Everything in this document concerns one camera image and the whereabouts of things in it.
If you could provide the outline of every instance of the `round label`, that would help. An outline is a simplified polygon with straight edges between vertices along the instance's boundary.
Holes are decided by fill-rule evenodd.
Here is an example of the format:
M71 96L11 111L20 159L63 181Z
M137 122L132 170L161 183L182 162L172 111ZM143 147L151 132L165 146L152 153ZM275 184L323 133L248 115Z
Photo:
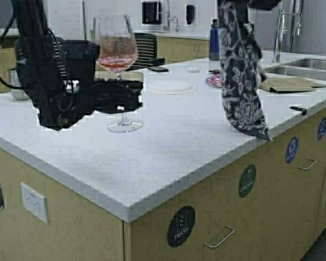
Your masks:
M180 209L170 222L168 244L179 247L187 241L195 225L196 212L191 206Z
M321 120L319 129L317 131L317 139L322 140L322 138L325 136L325 134L326 134L326 118L323 118Z
M246 197L251 192L256 182L256 167L254 165L248 166L239 182L239 195Z
M298 151L298 138L294 137L289 145L287 146L287 150L286 150L286 163L287 164L291 164L294 160L294 158L296 157Z

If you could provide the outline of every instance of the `round black sticker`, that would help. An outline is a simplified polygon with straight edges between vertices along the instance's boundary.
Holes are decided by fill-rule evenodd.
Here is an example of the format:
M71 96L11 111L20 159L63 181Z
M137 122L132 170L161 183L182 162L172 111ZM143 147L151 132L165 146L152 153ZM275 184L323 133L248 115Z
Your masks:
M248 166L239 181L239 195L246 197L251 192L256 182L256 167L254 165Z
M317 131L317 139L322 140L326 134L326 117L323 118L320 122L319 129Z
M187 241L195 225L196 212L191 206L180 209L170 222L168 244L179 247Z

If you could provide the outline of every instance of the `electrical outlet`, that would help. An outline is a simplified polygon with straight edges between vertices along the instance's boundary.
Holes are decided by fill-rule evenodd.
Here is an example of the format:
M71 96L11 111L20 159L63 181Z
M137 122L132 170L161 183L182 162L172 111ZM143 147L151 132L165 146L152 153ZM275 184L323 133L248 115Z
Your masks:
M48 224L46 197L21 183L24 208L38 219Z

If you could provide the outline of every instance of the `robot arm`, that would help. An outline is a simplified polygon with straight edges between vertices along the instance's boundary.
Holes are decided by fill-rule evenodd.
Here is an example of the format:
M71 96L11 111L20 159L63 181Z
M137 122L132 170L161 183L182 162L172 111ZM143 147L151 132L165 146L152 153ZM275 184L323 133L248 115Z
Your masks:
M142 107L141 82L95 79L98 45L56 38L41 0L11 1L20 32L16 69L42 126L59 131L95 110L114 114Z

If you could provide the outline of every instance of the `white countertop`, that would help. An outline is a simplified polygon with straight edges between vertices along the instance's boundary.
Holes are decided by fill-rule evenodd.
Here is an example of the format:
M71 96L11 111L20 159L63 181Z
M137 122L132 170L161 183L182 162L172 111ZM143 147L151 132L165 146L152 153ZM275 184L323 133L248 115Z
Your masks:
M272 53L264 55L263 66L272 66ZM282 54L283 61L303 57ZM188 73L191 66L200 73ZM146 84L155 78L185 79L198 90L186 95L143 92L144 108L129 115L145 125L127 134L110 133L106 127L114 119L101 113L71 129L48 130L39 126L31 102L2 94L0 147L132 222L264 143L236 131L224 117L220 89L205 84L208 70L218 69L218 62L202 59L168 68L164 74L142 70ZM259 90L259 95L273 136L305 119L291 105L308 109L307 117L326 107L326 88L281 95Z
M4 29L0 29L0 36L3 34L4 32ZM7 36L19 36L19 31L18 29L10 29L8 32L7 32Z
M168 33L158 33L161 31L151 31L151 30L136 30L136 33L149 33L154 34L159 37L171 37L171 38L183 38L183 39L196 39L196 40L210 40L209 32L176 32L172 30Z

